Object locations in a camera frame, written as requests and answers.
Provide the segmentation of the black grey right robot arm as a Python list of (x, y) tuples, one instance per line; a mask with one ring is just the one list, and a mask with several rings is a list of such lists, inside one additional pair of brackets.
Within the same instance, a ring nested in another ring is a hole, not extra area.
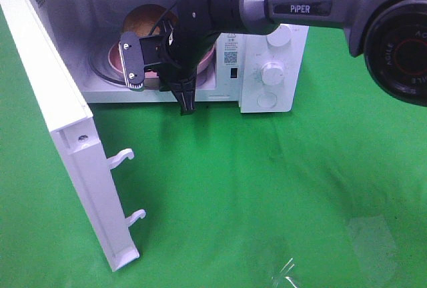
[(176, 0), (175, 25), (139, 40), (141, 66), (159, 73), (193, 113), (196, 67), (222, 33), (267, 35), (282, 23), (343, 30), (352, 56), (401, 101), (426, 104), (426, 0)]

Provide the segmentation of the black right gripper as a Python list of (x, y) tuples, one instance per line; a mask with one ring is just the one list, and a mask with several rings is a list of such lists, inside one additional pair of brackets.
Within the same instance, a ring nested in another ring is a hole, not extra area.
[(211, 0), (177, 0), (177, 22), (163, 18), (160, 34), (139, 39), (144, 66), (157, 72), (180, 106), (195, 111), (197, 66), (217, 39)]

